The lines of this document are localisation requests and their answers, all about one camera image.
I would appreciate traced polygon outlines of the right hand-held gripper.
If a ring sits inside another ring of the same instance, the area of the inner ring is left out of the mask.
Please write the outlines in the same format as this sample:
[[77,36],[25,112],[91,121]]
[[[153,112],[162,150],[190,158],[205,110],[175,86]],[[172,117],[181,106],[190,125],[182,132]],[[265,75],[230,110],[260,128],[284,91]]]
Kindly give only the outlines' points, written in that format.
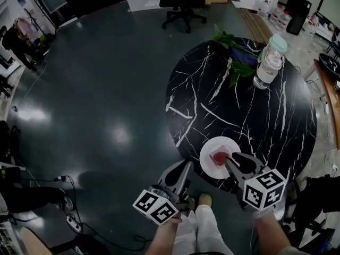
[[243,174],[257,174],[264,165],[258,158],[242,152],[233,152],[226,158],[225,166],[242,191],[238,194],[242,209],[263,211],[281,201],[287,181],[277,169],[265,169],[243,180]]

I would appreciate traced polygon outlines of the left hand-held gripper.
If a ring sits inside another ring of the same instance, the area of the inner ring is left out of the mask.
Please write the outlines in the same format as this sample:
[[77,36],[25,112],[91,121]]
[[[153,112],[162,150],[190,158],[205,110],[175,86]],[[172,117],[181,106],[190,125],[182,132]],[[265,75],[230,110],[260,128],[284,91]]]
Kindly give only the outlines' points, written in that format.
[[179,161],[166,169],[159,183],[144,189],[133,208],[157,225],[163,225],[171,219],[181,222],[183,215],[190,213],[190,201],[186,191],[191,183],[192,161]]

